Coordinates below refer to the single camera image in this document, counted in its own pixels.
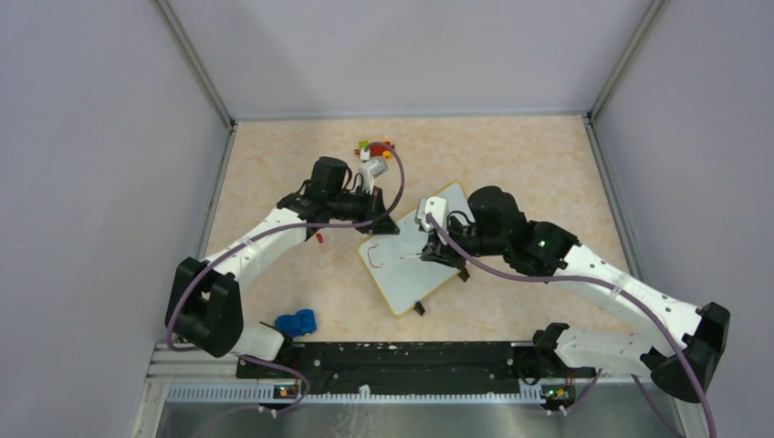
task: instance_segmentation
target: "yellow edge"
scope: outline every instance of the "yellow edge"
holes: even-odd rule
[[[461,181],[459,181],[459,180],[452,180],[452,181],[451,181],[449,184],[445,185],[443,188],[441,188],[441,189],[440,189],[440,190],[438,190],[437,192],[435,192],[435,193],[431,194],[430,196],[437,196],[437,195],[438,195],[438,194],[440,194],[442,191],[444,191],[444,190],[448,189],[449,187],[451,187],[451,186],[452,186],[452,185],[454,185],[454,184],[459,184],[459,186],[460,186],[460,190],[462,190],[462,195],[463,195],[463,196],[464,196],[464,197],[467,199],[467,193],[465,193],[465,187],[464,187],[464,185],[462,185],[462,182],[461,182]],[[404,217],[408,216],[408,215],[409,215],[409,214],[410,214],[412,211],[414,211],[414,210],[416,210],[416,207],[414,207],[413,209],[411,209],[411,210],[409,210],[408,212],[406,212],[406,213],[404,213],[403,215],[401,215],[401,216],[400,216],[398,219],[396,219],[396,220],[395,220],[395,222],[397,223],[398,221],[400,221],[400,220],[401,220],[401,219],[403,219]],[[382,294],[382,298],[384,298],[384,303],[386,303],[386,304],[387,304],[387,308],[388,308],[388,309],[389,309],[389,310],[392,312],[392,314],[393,314],[394,316],[396,316],[396,317],[399,317],[399,316],[405,315],[406,313],[408,313],[408,312],[410,312],[410,311],[411,311],[411,308],[407,308],[407,309],[406,309],[404,312],[402,312],[402,313],[395,313],[395,311],[394,311],[394,310],[392,310],[392,306],[390,306],[390,301],[387,301],[387,297],[384,295],[384,292],[382,292],[382,288],[381,288],[381,287],[379,287],[379,283],[377,283],[377,282],[376,282],[376,277],[374,277],[374,276],[373,276],[373,273],[372,273],[372,272],[371,272],[371,270],[368,268],[368,265],[366,265],[366,263],[365,263],[365,259],[364,259],[363,257],[361,257],[361,247],[362,247],[363,245],[365,245],[365,243],[366,243],[366,242],[368,242],[369,240],[371,240],[371,238],[372,238],[372,236],[371,236],[371,237],[366,237],[365,239],[363,239],[363,240],[360,242],[360,244],[357,246],[357,249],[355,249],[355,252],[358,254],[358,258],[361,260],[361,263],[363,264],[363,267],[365,267],[365,270],[366,270],[366,272],[368,272],[368,275],[371,277],[371,281],[373,281],[373,284],[376,286],[376,288],[377,288],[377,289],[379,289],[379,292],[380,292],[380,294]],[[455,277],[455,276],[450,276],[450,277],[449,277],[449,278],[447,278],[447,279],[446,279],[446,280],[445,280],[443,283],[441,283],[440,285],[438,285],[436,288],[434,288],[434,289],[433,289],[433,290],[431,290],[430,292],[426,293],[426,294],[424,295],[424,297],[422,297],[422,298],[420,298],[420,299],[425,299],[425,298],[427,298],[427,297],[430,297],[430,295],[431,295],[431,294],[433,294],[433,293],[434,293],[436,290],[440,289],[440,288],[441,288],[443,285],[445,285],[446,283],[448,283],[448,282],[449,282],[449,280],[451,280],[451,279],[454,279],[454,277]]]

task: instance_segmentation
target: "wall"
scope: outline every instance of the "wall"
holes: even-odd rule
[[[237,119],[588,110],[649,0],[172,0]]]
[[[125,436],[225,128],[150,1],[0,5],[0,436]]]
[[[600,121],[649,280],[731,311],[719,436],[769,436],[774,3],[672,2]]]

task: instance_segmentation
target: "board with yellow edge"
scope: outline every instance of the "board with yellow edge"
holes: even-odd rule
[[[473,217],[459,182],[452,182],[428,196],[441,196],[449,203],[449,211],[459,210]],[[427,243],[427,234],[419,231],[419,225],[414,222],[415,216],[416,209],[395,220],[401,230],[399,235],[375,235],[358,247],[363,264],[395,315],[411,310],[418,301],[458,272],[449,266],[412,257],[421,252]]]

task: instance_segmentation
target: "blue toy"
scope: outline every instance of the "blue toy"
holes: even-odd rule
[[[282,315],[274,321],[274,327],[291,338],[301,335],[311,335],[317,331],[317,322],[314,312],[309,308],[303,308],[295,315]]]

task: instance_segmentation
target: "beige table surface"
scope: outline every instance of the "beige table surface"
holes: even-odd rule
[[[207,254],[263,220],[310,176],[318,157],[338,157],[357,168],[357,142],[382,138],[396,144],[406,169],[398,216],[452,180],[468,194],[494,184],[514,195],[528,219],[563,226],[625,268],[580,116],[240,123]],[[390,171],[377,180],[387,204],[399,182],[395,161],[388,163]],[[423,317],[395,317],[357,255],[363,235],[322,234],[324,244],[310,240],[291,249],[243,291],[246,318],[273,323],[278,315],[311,308],[318,331],[308,340],[520,340],[550,322],[628,331],[558,286],[519,284],[474,266],[467,283],[455,278],[423,300]],[[507,268],[495,257],[485,261]]]

